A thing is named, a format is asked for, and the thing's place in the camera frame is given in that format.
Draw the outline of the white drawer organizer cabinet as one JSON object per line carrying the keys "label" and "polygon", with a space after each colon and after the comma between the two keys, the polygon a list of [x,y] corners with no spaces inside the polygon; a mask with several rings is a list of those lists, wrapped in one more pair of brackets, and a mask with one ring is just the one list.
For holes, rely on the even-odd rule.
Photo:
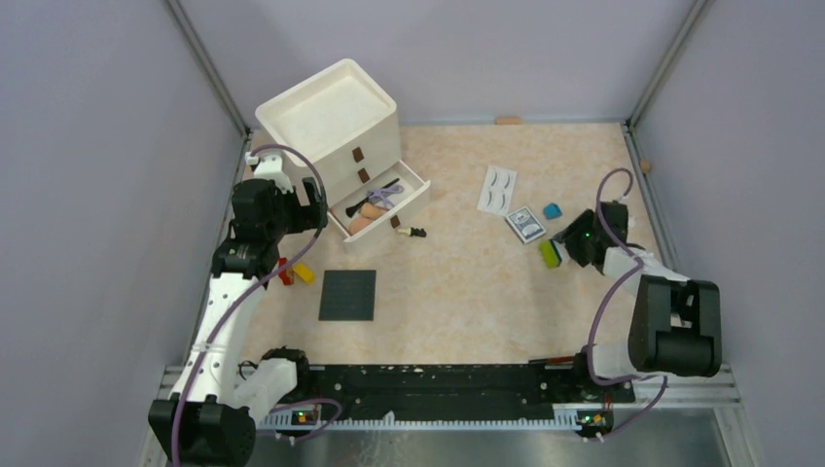
{"label": "white drawer organizer cabinet", "polygon": [[274,142],[309,159],[329,205],[402,158],[395,100],[351,58],[262,103],[255,117]]}

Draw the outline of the green blue toy brick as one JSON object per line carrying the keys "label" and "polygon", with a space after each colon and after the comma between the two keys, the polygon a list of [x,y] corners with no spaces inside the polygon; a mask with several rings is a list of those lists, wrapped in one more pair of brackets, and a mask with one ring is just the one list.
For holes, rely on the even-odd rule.
{"label": "green blue toy brick", "polygon": [[556,269],[564,262],[563,254],[553,240],[545,240],[539,243],[538,249],[544,265],[548,269]]}

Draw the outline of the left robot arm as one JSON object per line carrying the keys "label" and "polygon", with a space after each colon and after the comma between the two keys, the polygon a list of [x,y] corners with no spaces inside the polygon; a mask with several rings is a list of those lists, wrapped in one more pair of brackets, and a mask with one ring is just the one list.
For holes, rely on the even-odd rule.
{"label": "left robot arm", "polygon": [[233,186],[227,236],[214,251],[208,296],[184,368],[152,402],[150,427],[173,466],[243,466],[256,431],[281,399],[300,402],[312,377],[300,352],[278,350],[238,382],[241,350],[269,283],[305,255],[328,225],[318,169],[297,150],[252,150],[253,176]]}

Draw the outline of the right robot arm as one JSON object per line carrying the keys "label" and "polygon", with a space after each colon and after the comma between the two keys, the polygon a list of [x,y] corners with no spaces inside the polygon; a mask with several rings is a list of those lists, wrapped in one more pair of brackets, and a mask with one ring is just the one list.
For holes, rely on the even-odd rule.
{"label": "right robot arm", "polygon": [[572,360],[570,386],[595,401],[609,386],[649,376],[713,377],[722,365],[719,287],[665,267],[628,242],[628,208],[618,201],[587,209],[552,237],[580,267],[593,266],[613,279],[597,314],[618,291],[634,299],[627,337],[598,344],[588,337]]}

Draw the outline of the purple eyelash curler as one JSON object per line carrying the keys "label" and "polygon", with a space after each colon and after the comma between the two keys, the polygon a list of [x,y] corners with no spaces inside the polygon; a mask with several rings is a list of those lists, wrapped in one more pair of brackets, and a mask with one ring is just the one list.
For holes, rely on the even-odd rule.
{"label": "purple eyelash curler", "polygon": [[392,196],[400,195],[404,192],[404,187],[396,182],[386,187],[369,190],[367,194],[367,202],[373,205],[381,205],[386,209],[391,209],[395,206]]}

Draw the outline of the round peach powder puff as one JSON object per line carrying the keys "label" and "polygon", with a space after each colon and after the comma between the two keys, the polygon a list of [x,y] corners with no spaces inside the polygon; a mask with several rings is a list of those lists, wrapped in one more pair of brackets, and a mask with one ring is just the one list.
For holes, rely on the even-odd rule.
{"label": "round peach powder puff", "polygon": [[362,232],[367,227],[369,227],[373,222],[373,219],[367,217],[358,217],[356,219],[353,219],[348,227],[349,234],[357,235],[358,233]]}

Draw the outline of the white bottom drawer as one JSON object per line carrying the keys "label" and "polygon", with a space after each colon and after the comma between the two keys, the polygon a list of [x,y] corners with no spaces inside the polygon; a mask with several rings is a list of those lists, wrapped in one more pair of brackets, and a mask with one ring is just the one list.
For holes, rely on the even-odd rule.
{"label": "white bottom drawer", "polygon": [[343,248],[362,253],[392,234],[426,236],[414,221],[431,199],[432,182],[424,180],[405,162],[396,162],[377,176],[364,173],[340,181],[329,190],[328,216],[343,236]]}

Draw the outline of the black makeup brush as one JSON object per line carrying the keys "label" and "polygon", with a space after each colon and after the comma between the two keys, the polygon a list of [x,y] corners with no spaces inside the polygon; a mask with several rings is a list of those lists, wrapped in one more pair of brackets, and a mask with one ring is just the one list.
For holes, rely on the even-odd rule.
{"label": "black makeup brush", "polygon": [[394,207],[395,203],[390,199],[390,197],[392,195],[401,194],[403,191],[404,188],[400,185],[400,179],[395,178],[380,188],[368,190],[367,195],[363,199],[347,207],[344,210],[344,213],[347,217],[352,218],[359,211],[359,209],[367,203],[379,203],[384,207]]}

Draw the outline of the false eyelashes card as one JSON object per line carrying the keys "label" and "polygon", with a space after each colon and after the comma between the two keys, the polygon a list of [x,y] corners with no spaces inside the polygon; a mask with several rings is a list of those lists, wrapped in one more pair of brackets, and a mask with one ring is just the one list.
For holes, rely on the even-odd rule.
{"label": "false eyelashes card", "polygon": [[517,180],[516,171],[490,165],[484,177],[477,209],[501,217],[506,216],[510,212]]}

